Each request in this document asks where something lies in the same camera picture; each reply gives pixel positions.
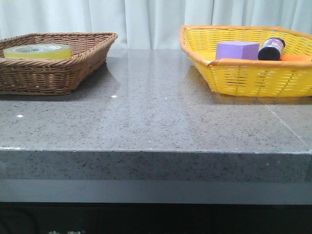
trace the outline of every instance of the basket rim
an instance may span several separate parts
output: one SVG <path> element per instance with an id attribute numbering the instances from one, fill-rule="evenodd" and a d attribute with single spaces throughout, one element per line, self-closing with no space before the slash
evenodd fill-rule
<path id="1" fill-rule="evenodd" d="M 31 65 L 35 67 L 41 66 L 54 66 L 54 65 L 72 65 L 77 62 L 82 62 L 89 57 L 92 57 L 95 53 L 101 50 L 106 45 L 112 44 L 117 38 L 118 34 L 114 32 L 58 32 L 58 33 L 30 33 L 21 36 L 15 36 L 11 38 L 1 39 L 0 43 L 2 42 L 10 42 L 15 41 L 21 38 L 27 38 L 32 36 L 97 36 L 97 35 L 108 35 L 109 38 L 107 41 L 103 41 L 98 45 L 95 45 L 92 49 L 87 50 L 85 52 L 79 53 L 77 55 L 72 56 L 71 58 L 66 59 L 48 59 L 48 58 L 0 58 L 0 65 L 5 65 L 10 63 L 10 66 L 14 65 Z"/>
<path id="2" fill-rule="evenodd" d="M 274 26 L 229 26 L 229 25 L 182 25 L 180 28 L 181 49 L 196 62 L 205 66 L 254 66 L 254 67 L 274 67 L 274 68 L 312 68 L 311 61 L 266 61 L 266 60 L 246 60 L 234 58 L 222 58 L 218 60 L 206 60 L 202 55 L 189 49 L 184 44 L 184 31 L 186 29 L 240 29 L 240 30 L 268 30 L 289 33 L 295 36 L 312 39 L 312 35 L 301 33 L 283 27 Z"/>

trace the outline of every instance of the speckled stone surface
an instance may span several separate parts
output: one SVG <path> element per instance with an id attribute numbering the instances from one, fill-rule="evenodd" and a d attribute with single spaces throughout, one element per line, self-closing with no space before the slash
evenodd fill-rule
<path id="1" fill-rule="evenodd" d="M 66 96 L 0 96 L 0 177 L 299 182 L 312 98 L 212 93 L 179 50 L 110 51 Z"/>

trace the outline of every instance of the brown wicker basket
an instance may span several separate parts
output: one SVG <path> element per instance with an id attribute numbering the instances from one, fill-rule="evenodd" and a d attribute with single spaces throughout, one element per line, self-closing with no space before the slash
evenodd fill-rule
<path id="1" fill-rule="evenodd" d="M 34 33 L 0 40 L 0 94 L 64 95 L 100 67 L 116 33 Z M 69 59 L 4 58 L 3 49 L 38 43 L 70 45 Z"/>

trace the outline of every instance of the paint bottle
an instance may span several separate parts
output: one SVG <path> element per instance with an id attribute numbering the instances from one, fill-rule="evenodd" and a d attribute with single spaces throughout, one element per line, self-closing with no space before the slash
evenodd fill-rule
<path id="1" fill-rule="evenodd" d="M 280 61 L 285 46 L 285 41 L 281 38 L 267 39 L 258 53 L 258 60 Z"/>

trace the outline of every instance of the tape label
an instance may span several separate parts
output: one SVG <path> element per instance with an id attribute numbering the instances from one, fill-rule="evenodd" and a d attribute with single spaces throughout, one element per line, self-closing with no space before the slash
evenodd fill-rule
<path id="1" fill-rule="evenodd" d="M 33 53 L 33 52 L 46 52 L 46 51 L 54 51 L 62 48 L 58 45 L 29 45 L 29 46 L 21 46 L 18 48 L 14 48 L 14 52 L 19 53 Z"/>

